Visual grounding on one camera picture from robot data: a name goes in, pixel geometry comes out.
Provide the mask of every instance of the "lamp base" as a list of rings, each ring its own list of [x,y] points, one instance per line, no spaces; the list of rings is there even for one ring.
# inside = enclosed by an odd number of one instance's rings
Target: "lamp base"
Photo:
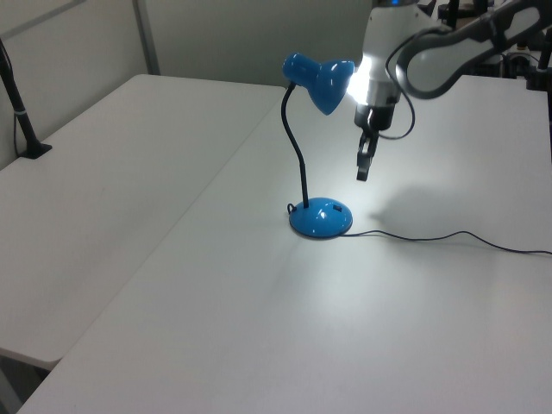
[[[353,224],[351,210],[331,198],[311,198],[309,207],[299,203],[290,212],[290,225],[301,235],[329,239],[346,233]]]

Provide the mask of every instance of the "desk lamp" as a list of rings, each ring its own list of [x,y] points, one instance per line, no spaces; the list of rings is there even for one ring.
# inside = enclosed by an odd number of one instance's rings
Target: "desk lamp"
[[[303,86],[316,107],[331,114],[342,101],[348,80],[354,72],[354,62],[333,60],[319,64],[300,53],[293,53],[284,62],[284,75],[291,83],[282,101],[282,123],[299,160],[303,201],[288,204],[290,225],[301,235],[317,239],[337,237],[347,232],[353,223],[351,211],[332,198],[309,198],[303,155],[287,123],[285,108],[296,85]]]

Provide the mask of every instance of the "blue lamp shade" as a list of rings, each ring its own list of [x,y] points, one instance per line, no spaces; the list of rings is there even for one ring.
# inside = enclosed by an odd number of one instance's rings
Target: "blue lamp shade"
[[[331,60],[320,64],[300,53],[293,53],[285,60],[282,71],[286,78],[309,91],[316,107],[329,115],[345,96],[354,62]]]

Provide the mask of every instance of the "white wall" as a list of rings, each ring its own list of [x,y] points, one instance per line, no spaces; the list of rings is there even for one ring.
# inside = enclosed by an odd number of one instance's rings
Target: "white wall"
[[[0,13],[9,14],[9,8]],[[147,72],[132,0],[86,0],[3,43],[41,141],[132,76]],[[15,158],[12,117],[0,84],[0,168]]]
[[[360,63],[372,0],[145,0],[164,75],[285,85],[285,57]]]

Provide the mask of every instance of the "white table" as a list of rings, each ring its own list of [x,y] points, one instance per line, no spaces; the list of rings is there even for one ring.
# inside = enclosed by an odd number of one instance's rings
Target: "white table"
[[[297,89],[310,195],[346,203],[352,231],[550,250],[546,95],[462,78],[415,105],[361,183],[352,103],[324,117]],[[548,412],[552,259],[463,237],[306,240],[285,212],[299,199],[277,105],[21,414]]]
[[[138,76],[0,172],[0,354],[51,368],[282,88]]]

